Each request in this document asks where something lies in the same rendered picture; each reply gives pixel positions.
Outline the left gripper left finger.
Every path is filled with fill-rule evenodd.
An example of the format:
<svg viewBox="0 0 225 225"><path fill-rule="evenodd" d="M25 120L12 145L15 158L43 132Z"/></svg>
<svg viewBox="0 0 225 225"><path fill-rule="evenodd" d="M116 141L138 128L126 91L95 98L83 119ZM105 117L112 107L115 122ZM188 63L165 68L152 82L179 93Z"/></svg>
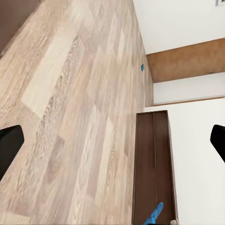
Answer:
<svg viewBox="0 0 225 225"><path fill-rule="evenodd" d="M20 125L0 130L0 181L24 143Z"/></svg>

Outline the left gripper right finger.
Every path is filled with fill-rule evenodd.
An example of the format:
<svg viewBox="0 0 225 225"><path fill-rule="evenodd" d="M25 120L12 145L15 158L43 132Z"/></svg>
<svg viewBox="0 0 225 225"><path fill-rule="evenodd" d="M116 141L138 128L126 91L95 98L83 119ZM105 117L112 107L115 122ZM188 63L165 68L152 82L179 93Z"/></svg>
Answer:
<svg viewBox="0 0 225 225"><path fill-rule="evenodd" d="M225 127L217 124L214 125L210 141L225 162Z"/></svg>

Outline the sandal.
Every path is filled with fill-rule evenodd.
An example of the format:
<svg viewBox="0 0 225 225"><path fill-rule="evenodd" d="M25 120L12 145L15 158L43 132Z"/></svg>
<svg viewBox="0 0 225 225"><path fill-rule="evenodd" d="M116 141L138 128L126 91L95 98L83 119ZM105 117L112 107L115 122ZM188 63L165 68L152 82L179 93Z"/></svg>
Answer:
<svg viewBox="0 0 225 225"><path fill-rule="evenodd" d="M150 217L144 222L143 225L147 225L147 224L155 224L156 223L156 219L159 216L159 214L161 213L163 209L163 203L161 202L153 211L153 213L150 215Z"/></svg>

